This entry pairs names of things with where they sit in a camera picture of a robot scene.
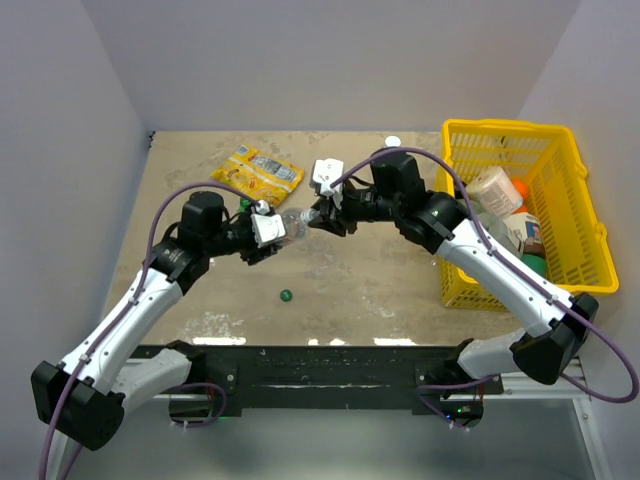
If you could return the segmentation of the small labelled clear bottle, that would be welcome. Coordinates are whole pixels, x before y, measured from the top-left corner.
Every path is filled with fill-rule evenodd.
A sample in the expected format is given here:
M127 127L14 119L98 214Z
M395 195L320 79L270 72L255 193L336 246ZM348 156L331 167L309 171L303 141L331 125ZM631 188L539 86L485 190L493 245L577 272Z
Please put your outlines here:
M276 245L283 248L291 243L295 243L306 236L308 224L301 221L300 215L304 210L301 208L289 208L278 213L285 228L285 236L276 242Z

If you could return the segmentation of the small white bottle cap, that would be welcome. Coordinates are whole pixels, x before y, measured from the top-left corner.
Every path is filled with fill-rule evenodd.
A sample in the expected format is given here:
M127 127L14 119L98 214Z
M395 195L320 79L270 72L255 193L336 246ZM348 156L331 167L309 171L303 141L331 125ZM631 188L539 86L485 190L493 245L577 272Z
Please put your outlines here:
M312 220L314 220L317 216L319 215L319 212L314 210L314 209L307 209L304 210L301 215L300 215L300 219L303 223L305 224L309 224Z

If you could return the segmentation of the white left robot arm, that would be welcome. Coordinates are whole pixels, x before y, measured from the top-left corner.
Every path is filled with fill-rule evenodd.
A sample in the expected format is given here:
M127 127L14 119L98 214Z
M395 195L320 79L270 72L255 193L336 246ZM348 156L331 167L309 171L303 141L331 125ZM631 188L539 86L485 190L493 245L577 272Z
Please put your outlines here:
M199 184L180 220L159 243L148 243L142 269L96 329L58 363L43 361L34 369L39 419L50 431L96 451L126 414L154 396L178 387L200 390L207 380L206 356L185 342L167 344L128 374L121 370L153 325L209 270L212 258L237 254L254 265L276 254L286 235L282 217L265 201L229 217L223 197L208 183Z

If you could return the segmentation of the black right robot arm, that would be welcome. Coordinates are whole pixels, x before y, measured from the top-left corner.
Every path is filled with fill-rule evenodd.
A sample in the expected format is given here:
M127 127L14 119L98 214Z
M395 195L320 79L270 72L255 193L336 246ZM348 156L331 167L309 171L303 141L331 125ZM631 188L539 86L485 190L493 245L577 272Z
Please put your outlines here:
M427 189L414 157L397 148L381 149L370 168L372 185L359 189L344 177L343 162L316 161L310 184L319 214L310 227L344 237L360 222L391 222L406 240L474 278L522 324L508 335L464 341L432 380L459 393L469 392L483 377L516 371L554 384L583 345L597 301L551 284L475 224L453 196Z

